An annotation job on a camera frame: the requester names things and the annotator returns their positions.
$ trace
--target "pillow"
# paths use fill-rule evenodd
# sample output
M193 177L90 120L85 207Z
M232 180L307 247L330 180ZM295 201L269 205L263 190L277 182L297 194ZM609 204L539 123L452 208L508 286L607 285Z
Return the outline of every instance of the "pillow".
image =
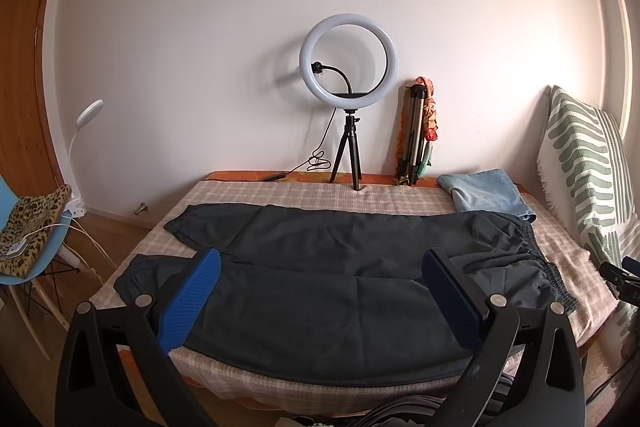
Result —
M551 211L596 266L640 250L629 168L618 125L599 109L551 90L538 172Z
M70 196L71 187L62 185L47 196L18 198L4 229L0 232L0 258L7 253L12 244L20 241L26 234L59 222ZM55 227L49 227L30 235L21 255L0 261L0 273L22 279L27 277L54 229Z

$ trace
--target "blue gripper pad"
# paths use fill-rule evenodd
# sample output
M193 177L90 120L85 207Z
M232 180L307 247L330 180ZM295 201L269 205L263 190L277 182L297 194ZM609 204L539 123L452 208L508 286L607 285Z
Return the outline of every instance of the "blue gripper pad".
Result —
M636 261L632 257L625 255L622 260L622 267L626 271L631 272L636 277L640 277L640 263L638 263L638 261Z
M478 351L482 346L482 317L432 250L422 258L422 280L460 347Z
M158 320L158 343L164 354L184 344L193 323L220 278L220 252L211 248L191 269Z

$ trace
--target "tripod leg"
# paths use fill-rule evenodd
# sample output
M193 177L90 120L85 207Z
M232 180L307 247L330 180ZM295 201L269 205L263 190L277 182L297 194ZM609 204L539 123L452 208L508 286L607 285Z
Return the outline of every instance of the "tripod leg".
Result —
M347 131L345 130L344 133L342 134L342 138L340 138L338 153L335 155L334 170L331 172L331 178L329 179L329 183L334 182L335 175L338 173L338 166L340 165L340 160L342 159L342 153L344 152L344 146L346 143L347 143Z
M353 143L356 146L356 165L358 166L358 179L362 179L362 169L360 168L360 151L358 150L358 135L355 128L353 129Z
M356 137L354 132L349 133L349 154L351 155L351 179L353 179L353 190L360 190L360 184L358 183L358 161L356 159L356 153L358 146L356 144Z

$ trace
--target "folded blue cloth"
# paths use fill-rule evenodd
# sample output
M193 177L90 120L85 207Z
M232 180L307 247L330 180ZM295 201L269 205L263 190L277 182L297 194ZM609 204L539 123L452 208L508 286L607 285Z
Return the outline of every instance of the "folded blue cloth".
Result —
M533 223L536 214L522 200L518 188L502 169L477 174L443 174L436 180L456 206L457 212L488 210L513 214Z

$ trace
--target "leopard print cushion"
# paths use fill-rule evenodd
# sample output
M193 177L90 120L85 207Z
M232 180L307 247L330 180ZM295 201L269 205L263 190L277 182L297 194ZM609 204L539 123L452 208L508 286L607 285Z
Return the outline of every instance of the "leopard print cushion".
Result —
M57 223L70 196L71 187L62 185L48 196L25 196L18 199L4 229L0 232L0 273L22 279L27 277L50 235L58 227L49 227L30 235L27 238L27 247L18 257L4 260L2 257L12 244L20 241L26 234Z

